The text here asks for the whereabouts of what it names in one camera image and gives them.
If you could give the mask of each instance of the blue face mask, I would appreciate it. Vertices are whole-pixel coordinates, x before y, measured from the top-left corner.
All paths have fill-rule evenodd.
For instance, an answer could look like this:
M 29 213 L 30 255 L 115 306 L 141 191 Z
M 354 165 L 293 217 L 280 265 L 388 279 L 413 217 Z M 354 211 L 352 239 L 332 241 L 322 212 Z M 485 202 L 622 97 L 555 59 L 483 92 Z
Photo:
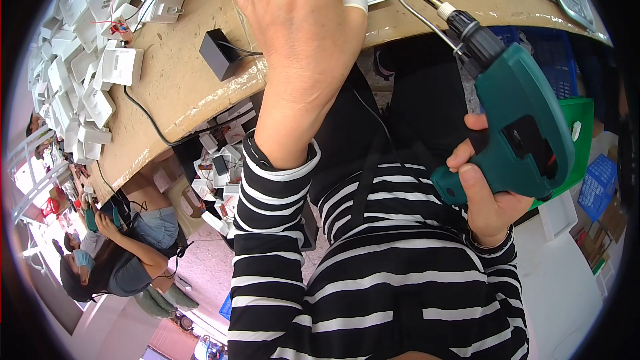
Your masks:
M 91 254 L 82 249 L 78 249 L 74 251 L 74 257 L 76 258 L 76 264 L 78 267 L 85 265 L 86 268 L 89 269 L 89 272 L 91 272 L 91 269 L 95 265 L 95 260 L 91 257 Z

